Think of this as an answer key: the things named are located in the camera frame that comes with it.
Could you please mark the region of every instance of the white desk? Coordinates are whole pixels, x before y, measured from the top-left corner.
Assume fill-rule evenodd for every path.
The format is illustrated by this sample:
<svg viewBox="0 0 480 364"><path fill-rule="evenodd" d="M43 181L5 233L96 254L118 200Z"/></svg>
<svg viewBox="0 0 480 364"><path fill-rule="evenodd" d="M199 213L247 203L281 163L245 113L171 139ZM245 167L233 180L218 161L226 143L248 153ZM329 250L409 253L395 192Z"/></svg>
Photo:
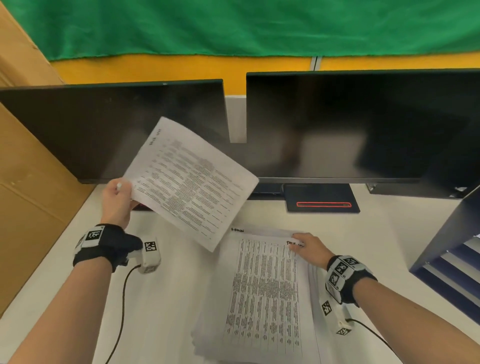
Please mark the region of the white desk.
<svg viewBox="0 0 480 364"><path fill-rule="evenodd" d="M60 236L41 265L20 291L0 320L0 363L11 357L33 324L40 317L72 269L72 253L79 237L100 219L101 186L85 202ZM247 201L237 216L238 222L310 231L335 253L350 254L366 263L380 282L443 317L477 342L478 325L408 272L399 244L400 230L391 216L414 218L415 209L403 202L420 201L407 197L370 195L364 185L352 185L360 214L288 214L282 201ZM421 214L430 222L423 233L424 246L441 227L458 202L423 199ZM438 221L432 216L438 214ZM201 363L193 356L191 329L202 302L216 254L186 238L176 228L151 212L134 212L127 230L160 241L162 265L154 274L132 273L126 293L125 326L119 346L110 361L119 363ZM414 239L414 232L406 234ZM94 363L103 364L113 348L120 327L121 290L128 268L119 267L112 276L107 306L100 330ZM373 327L356 307L352 316ZM388 364L399 360L376 337L357 327L346 337L338 337L342 361L347 363Z"/></svg>

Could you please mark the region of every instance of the black monitor screen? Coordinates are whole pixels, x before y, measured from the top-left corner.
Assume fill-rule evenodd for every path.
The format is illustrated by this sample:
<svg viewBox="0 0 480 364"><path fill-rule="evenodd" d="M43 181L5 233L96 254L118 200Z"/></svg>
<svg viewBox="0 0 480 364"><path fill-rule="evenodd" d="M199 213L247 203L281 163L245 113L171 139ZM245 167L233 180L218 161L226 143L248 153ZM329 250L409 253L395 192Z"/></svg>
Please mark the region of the black monitor screen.
<svg viewBox="0 0 480 364"><path fill-rule="evenodd" d="M479 108L476 70L249 73L242 163L264 181L418 179Z"/></svg>
<svg viewBox="0 0 480 364"><path fill-rule="evenodd" d="M0 102L82 182L121 177L162 116L229 141L222 80L5 88Z"/></svg>

